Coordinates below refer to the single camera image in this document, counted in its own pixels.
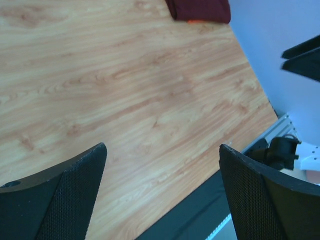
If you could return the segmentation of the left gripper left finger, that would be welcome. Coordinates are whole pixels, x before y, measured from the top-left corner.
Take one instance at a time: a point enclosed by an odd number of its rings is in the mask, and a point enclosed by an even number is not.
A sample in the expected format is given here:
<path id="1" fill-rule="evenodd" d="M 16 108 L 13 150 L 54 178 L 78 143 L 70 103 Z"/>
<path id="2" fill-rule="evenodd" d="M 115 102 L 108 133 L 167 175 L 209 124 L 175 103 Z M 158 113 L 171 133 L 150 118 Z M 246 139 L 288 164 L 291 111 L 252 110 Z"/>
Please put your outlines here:
<path id="1" fill-rule="evenodd" d="M 81 154 L 0 187 L 2 240 L 84 240 L 97 199 L 107 148 Z"/>

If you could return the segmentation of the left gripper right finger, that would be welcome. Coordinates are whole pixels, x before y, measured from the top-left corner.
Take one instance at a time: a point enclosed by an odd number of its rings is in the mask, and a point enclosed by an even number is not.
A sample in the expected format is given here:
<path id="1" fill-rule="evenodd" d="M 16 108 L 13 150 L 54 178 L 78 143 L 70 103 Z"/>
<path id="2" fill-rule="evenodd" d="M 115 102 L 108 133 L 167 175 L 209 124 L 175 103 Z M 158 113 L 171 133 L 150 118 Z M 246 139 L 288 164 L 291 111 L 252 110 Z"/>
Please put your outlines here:
<path id="1" fill-rule="evenodd" d="M 318 240 L 320 187 L 219 147 L 219 167 L 239 240 Z"/>

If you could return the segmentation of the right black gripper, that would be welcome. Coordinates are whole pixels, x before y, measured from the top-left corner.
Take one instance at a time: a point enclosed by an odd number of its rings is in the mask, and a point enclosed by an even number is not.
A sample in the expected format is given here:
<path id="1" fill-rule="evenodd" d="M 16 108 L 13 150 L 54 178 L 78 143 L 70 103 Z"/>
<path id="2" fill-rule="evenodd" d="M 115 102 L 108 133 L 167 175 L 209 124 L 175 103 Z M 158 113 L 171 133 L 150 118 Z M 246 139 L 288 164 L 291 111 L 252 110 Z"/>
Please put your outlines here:
<path id="1" fill-rule="evenodd" d="M 286 59 L 282 70 L 320 81 L 319 35 L 285 50 L 281 57 Z"/>

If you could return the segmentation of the maroon t shirt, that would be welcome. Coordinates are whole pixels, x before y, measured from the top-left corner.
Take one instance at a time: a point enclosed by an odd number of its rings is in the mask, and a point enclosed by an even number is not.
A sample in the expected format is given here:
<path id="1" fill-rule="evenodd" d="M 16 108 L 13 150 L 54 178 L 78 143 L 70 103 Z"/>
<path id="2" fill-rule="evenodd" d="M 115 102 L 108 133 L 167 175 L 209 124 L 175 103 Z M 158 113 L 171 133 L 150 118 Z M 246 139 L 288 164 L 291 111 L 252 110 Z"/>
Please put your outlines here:
<path id="1" fill-rule="evenodd" d="M 166 0 L 176 21 L 204 21 L 229 24 L 231 8 L 228 0 Z"/>

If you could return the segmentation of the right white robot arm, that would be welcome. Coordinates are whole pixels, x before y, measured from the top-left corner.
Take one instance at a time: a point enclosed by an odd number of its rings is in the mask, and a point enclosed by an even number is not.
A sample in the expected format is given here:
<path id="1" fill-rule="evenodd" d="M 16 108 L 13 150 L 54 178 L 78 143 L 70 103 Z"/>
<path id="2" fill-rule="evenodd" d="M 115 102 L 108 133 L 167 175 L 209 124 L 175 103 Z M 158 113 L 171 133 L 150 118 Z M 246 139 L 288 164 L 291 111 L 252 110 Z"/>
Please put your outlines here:
<path id="1" fill-rule="evenodd" d="M 320 36 L 317 35 L 285 50 L 281 69 L 320 82 Z M 320 170 L 320 147 L 312 147 L 296 136 L 276 136 L 270 143 L 262 138 L 245 153 L 246 156 L 277 170 L 294 168 Z"/>

